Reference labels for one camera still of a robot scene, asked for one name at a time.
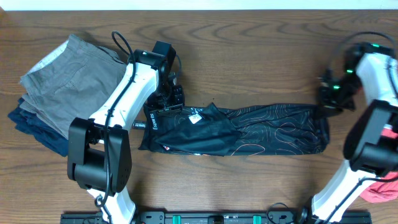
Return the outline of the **red printed t-shirt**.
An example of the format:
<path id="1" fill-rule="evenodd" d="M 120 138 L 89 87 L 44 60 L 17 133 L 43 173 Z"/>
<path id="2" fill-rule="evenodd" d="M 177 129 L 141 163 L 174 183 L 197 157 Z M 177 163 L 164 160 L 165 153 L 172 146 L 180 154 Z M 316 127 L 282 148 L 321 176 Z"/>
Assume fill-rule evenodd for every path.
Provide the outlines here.
<path id="1" fill-rule="evenodd" d="M 397 139 L 397 133 L 391 128 L 384 128 L 382 136 Z M 389 172 L 383 179 L 393 179 L 397 172 Z M 394 182 L 375 182 L 364 190 L 360 197 L 370 203 L 382 203 L 397 199 L 397 180 Z"/>

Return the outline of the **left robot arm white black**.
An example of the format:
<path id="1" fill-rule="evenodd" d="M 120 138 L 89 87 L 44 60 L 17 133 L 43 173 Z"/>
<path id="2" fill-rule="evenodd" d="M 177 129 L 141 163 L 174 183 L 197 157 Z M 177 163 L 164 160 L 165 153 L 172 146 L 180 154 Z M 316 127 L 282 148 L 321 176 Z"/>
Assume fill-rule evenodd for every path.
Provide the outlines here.
<path id="1" fill-rule="evenodd" d="M 136 205 L 127 191 L 132 160 L 129 132 L 146 106 L 168 113 L 184 106 L 182 87 L 171 71 L 178 57 L 158 41 L 152 51 L 129 50 L 122 81 L 88 119 L 75 118 L 68 130 L 68 178 L 94 197 L 98 213 L 65 214 L 61 223 L 135 223 Z"/>

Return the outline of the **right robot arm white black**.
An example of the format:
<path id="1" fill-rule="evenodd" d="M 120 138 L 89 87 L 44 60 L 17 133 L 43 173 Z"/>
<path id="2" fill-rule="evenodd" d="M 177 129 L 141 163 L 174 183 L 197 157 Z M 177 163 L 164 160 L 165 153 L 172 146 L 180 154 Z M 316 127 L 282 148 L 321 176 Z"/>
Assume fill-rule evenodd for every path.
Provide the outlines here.
<path id="1" fill-rule="evenodd" d="M 312 196 L 297 223 L 369 223 L 367 213 L 348 207 L 370 185 L 387 182 L 397 171 L 397 58 L 394 49 L 362 42 L 345 52 L 344 76 L 329 68 L 318 91 L 321 118 L 355 110 L 354 95 L 362 90 L 368 107 L 348 133 L 344 159 L 329 183 Z"/>

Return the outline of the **black cycling jersey orange lines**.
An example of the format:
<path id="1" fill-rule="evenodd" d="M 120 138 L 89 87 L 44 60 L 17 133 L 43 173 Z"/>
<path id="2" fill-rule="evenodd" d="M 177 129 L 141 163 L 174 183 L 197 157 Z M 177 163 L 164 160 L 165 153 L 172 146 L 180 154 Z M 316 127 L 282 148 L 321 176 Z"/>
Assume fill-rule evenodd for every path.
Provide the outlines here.
<path id="1" fill-rule="evenodd" d="M 323 152 L 328 120 L 317 106 L 256 105 L 236 110 L 184 106 L 160 112 L 145 106 L 143 151 L 198 156 L 306 155 Z"/>

